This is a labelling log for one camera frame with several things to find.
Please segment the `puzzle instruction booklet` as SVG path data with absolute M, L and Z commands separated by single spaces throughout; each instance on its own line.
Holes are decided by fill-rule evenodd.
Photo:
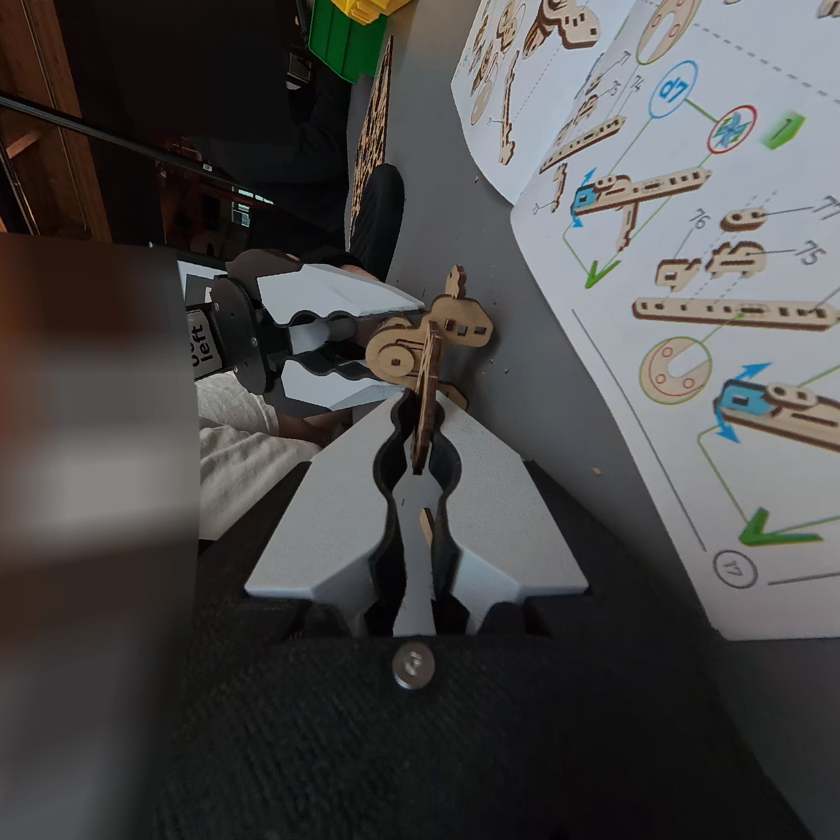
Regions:
M 479 168 L 710 623 L 838 636 L 838 2 L 480 2 Z

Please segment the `yellow plastic bin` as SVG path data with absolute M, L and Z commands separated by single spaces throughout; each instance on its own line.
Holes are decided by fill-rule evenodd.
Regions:
M 349 19 L 360 25 L 371 25 L 380 16 L 391 16 L 411 3 L 409 0 L 358 0 L 358 1 L 341 1 L 332 0 L 331 3 L 339 9 Z

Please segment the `person's left forearm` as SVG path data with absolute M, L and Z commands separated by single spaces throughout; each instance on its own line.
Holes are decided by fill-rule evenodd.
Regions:
M 329 434 L 277 414 L 232 372 L 195 383 L 200 446 L 200 540 L 219 539 L 291 470 L 309 461 Z

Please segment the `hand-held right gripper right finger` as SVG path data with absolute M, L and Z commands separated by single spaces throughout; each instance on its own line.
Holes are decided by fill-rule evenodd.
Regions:
M 521 457 L 446 397 L 429 470 L 442 495 L 434 519 L 434 593 L 454 598 L 478 631 L 499 602 L 580 595 L 588 587 Z

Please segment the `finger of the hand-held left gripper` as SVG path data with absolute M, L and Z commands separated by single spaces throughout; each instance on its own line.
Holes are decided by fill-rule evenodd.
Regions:
M 314 351 L 354 336 L 359 321 L 425 309 L 424 303 L 377 279 L 327 265 L 256 280 L 262 305 L 288 330 L 291 351 Z
M 403 392 L 381 380 L 362 360 L 344 360 L 325 350 L 285 360 L 270 390 L 278 413 L 303 418 L 376 403 Z

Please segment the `grey desk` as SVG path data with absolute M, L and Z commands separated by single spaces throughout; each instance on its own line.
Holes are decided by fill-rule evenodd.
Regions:
M 512 204 L 469 150 L 452 80 L 479 5 L 411 2 L 386 19 L 387 157 L 407 194 L 391 280 L 429 299 L 450 264 L 465 264 L 496 332 L 483 351 L 451 353 L 446 377 L 483 424 L 588 507 L 710 626 L 712 671 L 745 739 L 813 836 L 838 838 L 838 636 L 731 640 L 711 624 L 621 428 L 520 251 Z

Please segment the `black pole with round disc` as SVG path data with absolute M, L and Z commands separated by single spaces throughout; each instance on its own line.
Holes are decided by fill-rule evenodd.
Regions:
M 79 133 L 87 136 L 88 138 L 116 145 L 125 150 L 141 154 L 142 156 L 150 158 L 154 161 L 159 161 L 169 166 L 205 176 L 218 184 L 232 188 L 237 193 L 243 193 L 243 197 L 235 199 L 238 203 L 246 204 L 247 202 L 251 202 L 273 205 L 273 202 L 269 199 L 246 191 L 243 186 L 240 186 L 240 184 L 232 180 L 222 169 L 209 163 L 197 161 L 192 157 L 184 156 L 183 154 L 163 150 L 151 144 L 142 143 L 121 134 L 109 132 L 85 121 L 82 118 L 75 117 L 74 115 L 64 113 L 54 108 L 42 106 L 36 102 L 15 96 L 5 91 L 1 91 L 1 106 L 3 109 L 10 109 L 14 112 L 24 114 L 27 117 L 49 123 L 57 128 Z

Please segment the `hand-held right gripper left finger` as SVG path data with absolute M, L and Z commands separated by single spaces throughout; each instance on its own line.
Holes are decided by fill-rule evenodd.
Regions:
M 406 588 L 393 488 L 406 469 L 408 393 L 310 462 L 245 583 L 248 595 L 334 607 L 354 635 L 391 635 Z

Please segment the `laser-cut plywood sheet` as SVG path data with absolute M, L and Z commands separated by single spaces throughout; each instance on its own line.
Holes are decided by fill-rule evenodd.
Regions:
M 384 55 L 374 77 L 369 105 L 364 117 L 354 160 L 353 191 L 349 236 L 352 238 L 361 209 L 364 188 L 377 165 L 385 161 L 386 129 L 392 73 L 393 36 L 389 36 Z

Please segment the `wooden puzzle piece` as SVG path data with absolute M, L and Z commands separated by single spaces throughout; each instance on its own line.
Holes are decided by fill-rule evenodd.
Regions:
M 411 454 L 413 474 L 415 476 L 420 476 L 424 472 L 428 450 L 434 433 L 438 376 L 443 348 L 444 337 L 436 321 L 428 321 L 427 335 L 415 388 L 415 393 L 421 403 L 417 415 Z

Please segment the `green plastic bin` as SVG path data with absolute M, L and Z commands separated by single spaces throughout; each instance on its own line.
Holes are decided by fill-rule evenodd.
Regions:
M 331 1 L 315 1 L 308 47 L 339 77 L 355 84 L 361 74 L 375 76 L 385 27 L 384 15 L 362 25 L 343 14 Z

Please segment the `wooden puzzle assembly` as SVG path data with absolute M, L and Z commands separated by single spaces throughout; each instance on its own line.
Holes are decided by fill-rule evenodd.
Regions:
M 448 346 L 483 347 L 493 332 L 487 312 L 466 296 L 466 271 L 454 266 L 445 293 L 435 298 L 418 325 L 405 317 L 385 321 L 366 345 L 365 360 L 385 382 L 422 394 L 424 380 L 466 410 L 468 402 L 455 385 L 439 380 Z

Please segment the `black framed white sign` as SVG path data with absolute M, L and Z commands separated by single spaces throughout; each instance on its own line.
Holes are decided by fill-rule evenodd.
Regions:
M 227 273 L 224 262 L 178 259 L 177 268 L 182 283 L 185 307 L 196 308 L 209 301 L 209 289 L 216 277 Z

